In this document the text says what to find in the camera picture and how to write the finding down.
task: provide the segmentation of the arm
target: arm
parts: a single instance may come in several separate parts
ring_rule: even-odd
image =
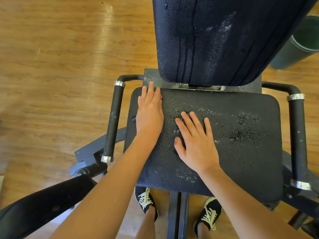
[[[176,138],[174,146],[178,155],[199,174],[217,198],[240,238],[305,238],[224,173],[219,165],[219,157],[208,118],[204,119],[205,133],[194,112],[190,112],[192,120],[185,112],[182,112],[181,116],[185,125],[179,118],[176,119],[176,123],[184,138],[186,150],[181,139]]]
[[[114,167],[53,233],[60,238],[115,238],[141,170],[162,131],[160,89],[150,82],[138,98],[137,135]]]

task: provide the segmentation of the person's left arm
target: person's left arm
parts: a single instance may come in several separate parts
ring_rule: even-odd
[[[115,238],[141,170],[163,127],[160,89],[150,82],[138,98],[137,135],[113,168],[52,234],[60,238]]]

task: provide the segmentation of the hand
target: hand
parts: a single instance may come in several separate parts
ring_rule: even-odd
[[[190,112],[190,117],[186,112],[182,112],[181,119],[176,118],[175,122],[181,131],[185,141],[186,150],[179,137],[175,138],[174,147],[184,163],[199,175],[209,169],[220,170],[218,152],[215,147],[212,127],[209,119],[204,119],[206,134],[194,112]]]
[[[154,82],[150,82],[148,92],[146,90],[146,86],[143,86],[142,95],[138,97],[136,132],[155,145],[164,122],[162,100],[160,88],[156,88],[154,92]]]

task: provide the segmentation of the black backrest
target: black backrest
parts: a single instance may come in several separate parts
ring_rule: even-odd
[[[195,85],[257,78],[317,0],[153,0],[159,73]]]

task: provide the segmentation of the wooden floor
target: wooden floor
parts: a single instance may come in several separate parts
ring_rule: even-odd
[[[312,13],[317,14],[319,5]],[[306,94],[309,168],[319,174],[319,54],[286,70],[268,67],[263,80],[290,83]],[[119,75],[157,68],[152,0],[0,0],[0,208],[70,178],[74,151],[106,133],[113,84]],[[119,127],[126,125],[127,83]],[[286,94],[263,90],[281,107],[283,148],[289,151]],[[123,143],[116,146],[115,157]],[[153,190],[160,210],[157,238],[165,238],[169,192]],[[205,197],[192,195],[192,224]],[[285,220],[295,209],[281,203]],[[48,238],[62,215],[29,238]],[[131,200],[118,238],[134,237],[143,219]],[[223,213],[213,238],[237,238]]]

